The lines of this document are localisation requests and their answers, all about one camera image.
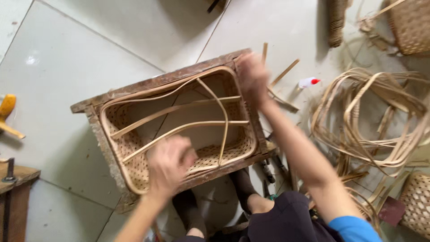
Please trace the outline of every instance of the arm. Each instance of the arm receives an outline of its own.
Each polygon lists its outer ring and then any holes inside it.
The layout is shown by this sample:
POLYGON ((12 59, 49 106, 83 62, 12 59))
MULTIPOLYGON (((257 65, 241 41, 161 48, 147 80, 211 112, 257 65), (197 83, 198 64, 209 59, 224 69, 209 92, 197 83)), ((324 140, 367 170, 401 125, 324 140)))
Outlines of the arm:
POLYGON ((148 159, 149 184, 115 242, 141 242, 166 203, 175 194, 197 155, 188 138, 173 136, 160 141, 148 159))
POLYGON ((237 64, 243 95, 269 121, 288 164, 303 179, 325 222, 342 216, 362 218, 329 161, 300 128, 282 115, 278 104, 268 96, 269 74, 260 59, 249 54, 241 56, 237 64))

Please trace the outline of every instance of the yellow tool handle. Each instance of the yellow tool handle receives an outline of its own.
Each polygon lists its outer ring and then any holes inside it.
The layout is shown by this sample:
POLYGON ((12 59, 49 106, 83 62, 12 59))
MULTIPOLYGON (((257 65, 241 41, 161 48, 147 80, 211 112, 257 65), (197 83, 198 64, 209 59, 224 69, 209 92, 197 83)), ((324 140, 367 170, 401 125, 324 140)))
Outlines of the yellow tool handle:
POLYGON ((20 133, 17 130, 12 129, 9 126, 7 126, 5 122, 0 121, 0 129, 4 130, 4 131, 6 131, 6 132, 8 132, 8 133, 10 133, 12 135, 15 135, 15 136, 17 136, 20 139, 24 139, 25 138, 24 134, 20 133))
POLYGON ((13 108, 15 107, 16 96, 13 94, 6 94, 3 99, 3 102, 0 105, 0 121, 5 121, 6 118, 10 115, 13 108))

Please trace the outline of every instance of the red bottle cap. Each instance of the red bottle cap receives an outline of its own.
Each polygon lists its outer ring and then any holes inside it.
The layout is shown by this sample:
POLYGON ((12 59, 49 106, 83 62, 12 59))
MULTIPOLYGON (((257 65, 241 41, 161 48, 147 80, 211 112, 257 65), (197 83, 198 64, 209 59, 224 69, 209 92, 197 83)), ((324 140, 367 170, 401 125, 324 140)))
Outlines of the red bottle cap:
POLYGON ((315 85, 315 84, 319 83, 320 81, 321 81, 320 79, 312 79, 312 81, 310 81, 310 83, 312 85, 315 85))

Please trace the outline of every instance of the woven basket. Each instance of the woven basket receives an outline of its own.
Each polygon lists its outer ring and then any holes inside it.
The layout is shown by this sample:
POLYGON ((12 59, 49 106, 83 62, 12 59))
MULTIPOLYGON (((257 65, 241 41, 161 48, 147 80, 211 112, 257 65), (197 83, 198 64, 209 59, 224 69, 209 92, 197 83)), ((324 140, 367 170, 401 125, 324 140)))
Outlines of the woven basket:
POLYGON ((400 223, 430 239, 430 175, 422 172, 411 174, 400 201, 406 205, 400 223))
POLYGON ((109 101, 101 108, 100 120, 126 184, 131 191, 137 194, 144 194, 149 188, 146 152, 158 141, 173 134, 179 133, 190 136, 193 147, 197 149, 199 158, 189 169, 187 179, 198 176, 202 172, 245 159, 251 156, 257 147, 252 125, 249 123, 248 110, 240 96, 237 76, 233 70, 226 66, 216 67, 161 87, 109 101), (191 100, 185 104, 175 104, 175 106, 171 106, 172 103, 170 102, 165 109, 161 108, 149 116, 136 118, 142 110, 157 109, 158 106, 154 107, 154 100, 166 100, 168 102, 169 98, 175 100, 174 95, 176 94, 187 99, 192 94, 195 95, 197 88, 202 86, 211 87, 209 89, 213 91, 215 98, 211 99, 211 95, 208 94, 209 91, 206 94, 200 91, 199 97, 203 97, 203 100, 191 100), (222 103, 228 117, 228 135, 225 136, 223 133, 227 127, 225 116, 221 112, 222 107, 219 106, 220 103, 222 103), (212 113, 211 118, 215 118, 207 120, 207 117, 201 115, 204 112, 212 113), (163 117, 166 117, 167 114, 179 117, 177 119, 182 117, 195 120, 179 127, 166 129, 168 121, 166 119, 164 122, 163 117), (146 129, 156 133, 153 124, 157 120, 158 123, 162 123, 162 126, 159 128, 156 138, 145 137, 142 132, 139 132, 139 130, 146 129), (217 130, 211 132, 206 130, 207 133, 205 133, 205 129, 211 128, 217 130), (193 136, 200 137, 200 140, 195 142, 193 136), (196 147, 202 143, 205 143, 204 147, 196 147))
MULTIPOLYGON (((388 0, 389 4, 397 0, 388 0)), ((430 1, 406 0, 389 11, 390 26, 403 55, 430 51, 430 1)))

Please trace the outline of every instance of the dark pants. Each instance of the dark pants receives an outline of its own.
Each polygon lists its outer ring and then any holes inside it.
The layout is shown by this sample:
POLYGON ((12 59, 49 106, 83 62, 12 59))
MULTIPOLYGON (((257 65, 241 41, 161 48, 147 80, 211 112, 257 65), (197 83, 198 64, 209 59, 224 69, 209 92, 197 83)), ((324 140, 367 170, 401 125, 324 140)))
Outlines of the dark pants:
MULTIPOLYGON (((321 219, 311 219, 309 200, 298 192, 284 192, 267 213, 252 214, 249 226, 233 235, 217 232, 210 242, 340 242, 339 234, 321 219)), ((174 242, 205 242, 195 236, 183 236, 174 242)))

